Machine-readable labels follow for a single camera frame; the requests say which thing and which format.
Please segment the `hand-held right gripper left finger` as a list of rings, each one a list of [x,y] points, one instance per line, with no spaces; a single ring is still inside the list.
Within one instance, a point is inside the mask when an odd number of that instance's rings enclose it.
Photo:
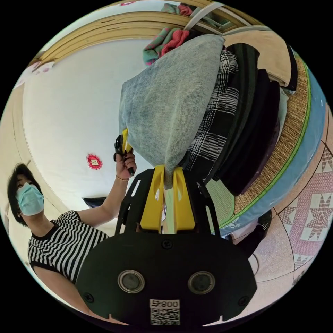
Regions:
[[[140,226],[144,231],[161,232],[163,210],[164,165],[158,165],[150,170],[148,194],[144,206]]]

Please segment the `person's left hand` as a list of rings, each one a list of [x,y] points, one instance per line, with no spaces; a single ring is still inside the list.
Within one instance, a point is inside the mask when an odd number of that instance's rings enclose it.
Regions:
[[[137,165],[133,150],[124,156],[116,154],[116,177],[128,181],[136,172]]]

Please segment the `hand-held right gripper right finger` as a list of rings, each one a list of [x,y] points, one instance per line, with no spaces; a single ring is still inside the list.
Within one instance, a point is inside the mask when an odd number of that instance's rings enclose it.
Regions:
[[[176,167],[173,173],[173,208],[174,230],[193,230],[195,227],[195,220],[185,176],[181,167]]]

